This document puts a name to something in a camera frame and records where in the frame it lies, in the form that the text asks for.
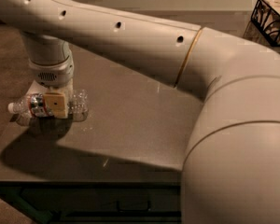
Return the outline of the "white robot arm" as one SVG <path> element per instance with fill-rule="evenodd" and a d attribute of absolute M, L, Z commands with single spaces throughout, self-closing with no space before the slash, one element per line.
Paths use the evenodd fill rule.
<path fill-rule="evenodd" d="M 0 196 L 39 224 L 280 224 L 280 54 L 73 0 L 0 0 L 35 74 Z"/>

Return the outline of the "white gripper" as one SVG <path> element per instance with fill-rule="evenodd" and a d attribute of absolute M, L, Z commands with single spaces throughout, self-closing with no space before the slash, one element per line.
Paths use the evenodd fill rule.
<path fill-rule="evenodd" d="M 35 80 L 26 92 L 27 95 L 44 93 L 46 88 L 63 89 L 71 87 L 74 77 L 74 62 L 71 56 L 54 65 L 29 62 Z M 45 93 L 43 95 L 47 110 L 57 119 L 68 117 L 67 99 L 63 93 Z"/>

